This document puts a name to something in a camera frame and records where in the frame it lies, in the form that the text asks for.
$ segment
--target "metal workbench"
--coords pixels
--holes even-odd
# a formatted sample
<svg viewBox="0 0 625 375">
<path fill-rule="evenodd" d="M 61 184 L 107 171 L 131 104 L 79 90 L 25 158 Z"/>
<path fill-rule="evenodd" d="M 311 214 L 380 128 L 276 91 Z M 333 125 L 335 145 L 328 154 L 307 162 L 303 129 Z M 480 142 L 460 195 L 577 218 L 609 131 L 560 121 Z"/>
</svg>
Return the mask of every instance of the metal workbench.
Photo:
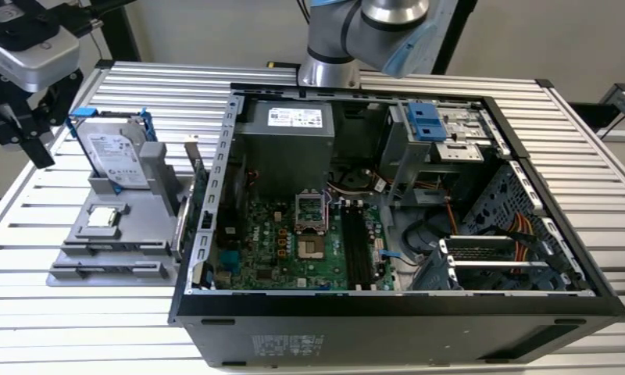
<svg viewBox="0 0 625 375">
<path fill-rule="evenodd" d="M 211 160 L 231 82 L 295 84 L 295 71 L 120 62 L 93 72 L 77 104 L 123 112 L 147 106 L 159 138 L 168 142 L 168 162 L 179 173 L 191 173 L 183 141 L 197 136 L 203 156 Z M 535 80 L 435 76 L 395 80 L 379 73 L 364 73 L 363 86 L 496 98 L 625 303 L 625 169 L 556 90 L 541 88 Z M 167 327 L 172 287 L 45 286 L 47 271 L 88 193 L 89 171 L 67 130 L 60 130 L 52 151 L 55 166 L 33 170 L 28 165 L 0 202 L 0 373 L 215 373 L 185 331 Z M 292 371 L 623 375 L 625 322 L 527 366 Z"/>
</svg>

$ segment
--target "label sticker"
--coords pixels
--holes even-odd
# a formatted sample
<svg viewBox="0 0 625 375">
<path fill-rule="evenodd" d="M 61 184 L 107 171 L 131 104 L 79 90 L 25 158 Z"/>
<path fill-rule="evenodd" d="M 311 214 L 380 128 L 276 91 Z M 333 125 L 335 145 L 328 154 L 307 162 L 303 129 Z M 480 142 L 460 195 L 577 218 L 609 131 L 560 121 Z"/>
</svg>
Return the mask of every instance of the label sticker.
<svg viewBox="0 0 625 375">
<path fill-rule="evenodd" d="M 321 109 L 272 108 L 271 127 L 323 127 Z"/>
<path fill-rule="evenodd" d="M 88 140 L 108 179 L 124 188 L 148 188 L 131 140 L 115 134 L 89 134 Z"/>
<path fill-rule="evenodd" d="M 255 354 L 260 357 L 276 356 L 319 356 L 323 351 L 324 335 L 271 335 L 252 336 Z"/>
<path fill-rule="evenodd" d="M 381 193 L 384 191 L 384 188 L 387 187 L 387 181 L 383 180 L 380 177 L 377 177 L 377 183 L 375 184 L 375 191 Z"/>
</svg>

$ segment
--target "blue plastic clip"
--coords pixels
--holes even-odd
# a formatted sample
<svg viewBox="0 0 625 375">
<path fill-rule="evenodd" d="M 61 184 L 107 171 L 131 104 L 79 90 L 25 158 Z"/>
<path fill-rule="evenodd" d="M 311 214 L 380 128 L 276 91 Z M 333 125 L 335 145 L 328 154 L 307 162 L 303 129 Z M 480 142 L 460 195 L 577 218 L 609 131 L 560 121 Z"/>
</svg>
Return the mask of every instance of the blue plastic clip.
<svg viewBox="0 0 625 375">
<path fill-rule="evenodd" d="M 155 133 L 153 126 L 153 116 L 151 115 L 151 112 L 145 110 L 145 107 L 141 109 L 139 116 L 141 116 L 141 118 L 144 119 L 145 137 L 148 138 L 148 141 L 157 142 L 157 134 Z"/>
<path fill-rule="evenodd" d="M 408 103 L 408 120 L 416 130 L 417 141 L 441 142 L 447 139 L 445 127 L 432 103 Z"/>
</svg>

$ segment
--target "expansion slot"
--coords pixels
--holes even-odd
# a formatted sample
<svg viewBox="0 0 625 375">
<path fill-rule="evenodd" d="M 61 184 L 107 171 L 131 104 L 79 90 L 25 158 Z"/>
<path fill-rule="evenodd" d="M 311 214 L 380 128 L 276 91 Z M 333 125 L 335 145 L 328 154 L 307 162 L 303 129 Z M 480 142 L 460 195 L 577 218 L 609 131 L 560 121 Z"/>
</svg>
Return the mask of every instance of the expansion slot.
<svg viewBox="0 0 625 375">
<path fill-rule="evenodd" d="M 372 263 L 368 249 L 368 230 L 365 229 L 361 207 L 341 208 L 341 226 L 348 288 L 369 290 Z"/>
</svg>

